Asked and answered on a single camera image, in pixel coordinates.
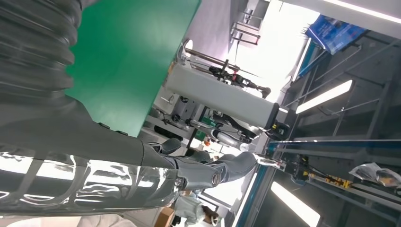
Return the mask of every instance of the white machine column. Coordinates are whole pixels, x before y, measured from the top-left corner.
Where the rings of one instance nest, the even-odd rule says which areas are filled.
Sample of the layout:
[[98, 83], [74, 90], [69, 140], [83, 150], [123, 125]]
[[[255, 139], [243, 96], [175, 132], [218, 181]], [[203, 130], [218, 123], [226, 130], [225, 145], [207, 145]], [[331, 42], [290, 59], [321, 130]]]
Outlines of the white machine column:
[[166, 89], [205, 106], [221, 111], [252, 126], [270, 129], [279, 104], [249, 94], [238, 87], [183, 65], [175, 65], [165, 83]]

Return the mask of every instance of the white wall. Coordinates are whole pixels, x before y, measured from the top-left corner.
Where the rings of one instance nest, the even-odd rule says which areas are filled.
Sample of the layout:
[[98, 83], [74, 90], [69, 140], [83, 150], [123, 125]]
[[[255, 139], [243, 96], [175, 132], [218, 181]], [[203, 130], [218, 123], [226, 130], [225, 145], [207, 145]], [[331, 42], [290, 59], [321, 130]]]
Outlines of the white wall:
[[[377, 11], [392, 17], [401, 18], [400, 0], [341, 0], [352, 5]], [[401, 39], [401, 24], [377, 18], [366, 13], [332, 4], [323, 0], [283, 0], [283, 2], [302, 6], [344, 22]]]

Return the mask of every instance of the person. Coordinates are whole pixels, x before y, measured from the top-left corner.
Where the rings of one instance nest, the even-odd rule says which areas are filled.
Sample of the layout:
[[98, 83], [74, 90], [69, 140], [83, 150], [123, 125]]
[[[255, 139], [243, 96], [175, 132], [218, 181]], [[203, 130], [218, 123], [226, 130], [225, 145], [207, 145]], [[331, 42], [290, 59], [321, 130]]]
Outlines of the person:
[[196, 225], [204, 221], [212, 226], [217, 226], [221, 218], [218, 213], [212, 211], [194, 196], [180, 195], [174, 205], [176, 217], [186, 218], [185, 227]]

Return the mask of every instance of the green board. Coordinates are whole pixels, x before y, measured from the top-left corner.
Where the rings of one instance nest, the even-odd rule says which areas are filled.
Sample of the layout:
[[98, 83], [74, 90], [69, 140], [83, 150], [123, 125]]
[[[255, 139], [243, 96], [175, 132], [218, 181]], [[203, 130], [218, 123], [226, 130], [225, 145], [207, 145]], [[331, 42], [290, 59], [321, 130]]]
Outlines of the green board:
[[74, 87], [93, 120], [137, 136], [200, 0], [101, 0], [84, 10]]

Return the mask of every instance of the blue sign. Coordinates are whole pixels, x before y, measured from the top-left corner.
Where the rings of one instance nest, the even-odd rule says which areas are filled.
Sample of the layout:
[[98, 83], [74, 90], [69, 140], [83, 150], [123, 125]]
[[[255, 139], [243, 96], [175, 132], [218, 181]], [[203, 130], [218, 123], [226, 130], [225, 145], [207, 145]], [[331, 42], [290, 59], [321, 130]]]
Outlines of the blue sign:
[[335, 54], [357, 39], [366, 29], [320, 15], [306, 32], [315, 43]]

